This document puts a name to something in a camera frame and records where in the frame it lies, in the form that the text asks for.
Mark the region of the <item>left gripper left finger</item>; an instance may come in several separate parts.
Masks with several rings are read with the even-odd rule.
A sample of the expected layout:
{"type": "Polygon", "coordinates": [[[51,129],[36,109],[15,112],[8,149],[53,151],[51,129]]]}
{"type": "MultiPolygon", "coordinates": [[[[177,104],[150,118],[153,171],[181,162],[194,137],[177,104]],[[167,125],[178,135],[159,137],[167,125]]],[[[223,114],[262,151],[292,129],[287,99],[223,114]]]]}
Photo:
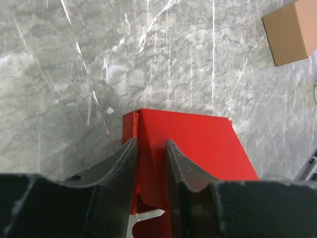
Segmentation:
{"type": "Polygon", "coordinates": [[[129,139],[113,155],[63,181],[1,174],[3,238],[124,238],[138,158],[129,139]]]}

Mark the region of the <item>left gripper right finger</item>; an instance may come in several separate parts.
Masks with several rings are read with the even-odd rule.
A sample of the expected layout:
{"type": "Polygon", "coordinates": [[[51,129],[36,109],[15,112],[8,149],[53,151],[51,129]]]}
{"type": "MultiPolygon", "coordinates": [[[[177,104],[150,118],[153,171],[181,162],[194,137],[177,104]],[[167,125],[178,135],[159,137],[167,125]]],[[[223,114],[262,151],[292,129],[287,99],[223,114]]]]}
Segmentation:
{"type": "Polygon", "coordinates": [[[166,176],[174,238],[314,238],[314,180],[223,181],[168,140],[166,176]]]}

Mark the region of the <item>red paper box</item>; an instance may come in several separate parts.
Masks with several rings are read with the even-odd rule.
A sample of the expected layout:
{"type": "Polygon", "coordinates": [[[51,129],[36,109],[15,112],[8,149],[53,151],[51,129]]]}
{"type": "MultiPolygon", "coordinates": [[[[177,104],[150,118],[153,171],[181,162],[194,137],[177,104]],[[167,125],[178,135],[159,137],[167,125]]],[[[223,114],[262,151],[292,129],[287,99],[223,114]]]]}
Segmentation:
{"type": "Polygon", "coordinates": [[[138,140],[130,218],[131,236],[172,236],[165,145],[173,140],[181,152],[221,180],[257,180],[232,122],[224,117],[138,109],[123,116],[123,142],[138,140]]]}

